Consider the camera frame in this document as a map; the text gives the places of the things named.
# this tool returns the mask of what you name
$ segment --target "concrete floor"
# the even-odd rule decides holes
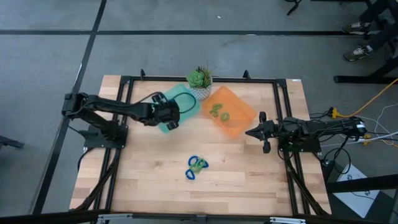
[[[91,30],[100,2],[1,0],[0,29]],[[339,30],[366,8],[360,2],[304,0],[287,17],[291,7],[280,0],[108,0],[99,29]],[[87,41],[86,35],[0,35],[0,134],[26,143],[20,151],[1,149],[0,216],[29,213],[61,120],[63,95],[73,86]],[[367,75],[388,58],[385,48],[358,62],[341,59],[361,43],[362,38],[348,36],[102,35],[96,37],[81,91],[97,93],[103,75],[138,75],[141,68],[147,75],[185,75],[208,63],[217,66],[214,75],[220,77],[240,77],[247,69],[252,77],[302,79],[311,113],[335,106],[346,114],[385,87],[333,82],[334,75]],[[397,103],[397,94],[392,87],[361,115],[376,119],[382,107]],[[397,128],[397,111],[385,110],[380,120],[390,131]],[[71,125],[85,127],[78,121]],[[375,124],[366,125],[373,130]],[[330,144],[342,140],[337,136]],[[69,131],[44,212],[68,210],[82,145],[83,139]],[[345,148],[367,176],[398,173],[398,151],[392,146],[373,142]],[[338,162],[347,163],[344,157]]]

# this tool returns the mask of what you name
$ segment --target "orange plastic bin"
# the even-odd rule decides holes
[[[210,111],[213,105],[221,103],[218,116],[214,117]],[[221,86],[202,103],[203,112],[209,116],[222,130],[232,138],[239,136],[253,121],[257,113],[249,105],[239,99],[229,88]],[[221,120],[224,112],[229,113],[227,121]]]

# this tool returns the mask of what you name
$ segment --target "wooden table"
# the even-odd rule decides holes
[[[120,76],[105,75],[99,95],[116,99]],[[154,91],[167,91],[179,82],[135,81],[131,103]],[[267,83],[214,83],[212,92],[227,86],[257,113],[265,111],[276,121],[273,88]],[[309,119],[300,80],[287,80],[293,116]],[[281,103],[284,105],[282,90]],[[111,114],[101,113],[106,119]],[[164,134],[128,118],[129,133],[122,150],[112,211],[189,213],[213,215],[292,215],[285,165],[270,139],[271,153],[262,153],[262,142],[244,133],[227,137],[216,124],[199,113],[179,128]],[[250,128],[258,125],[258,116]],[[209,162],[195,180],[187,180],[187,161],[198,155]],[[104,149],[94,149],[81,162],[70,208],[82,203],[98,181]],[[324,210],[330,206],[319,161],[300,154],[305,183]],[[104,188],[100,208],[108,187]],[[298,209],[302,212],[296,187]]]

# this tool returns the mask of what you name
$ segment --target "sneaker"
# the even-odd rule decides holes
[[[364,35],[368,31],[368,23],[356,22],[347,26],[343,26],[341,30],[346,34]]]
[[[343,54],[343,58],[349,62],[353,62],[369,56],[370,50],[364,46],[358,46],[357,49]]]

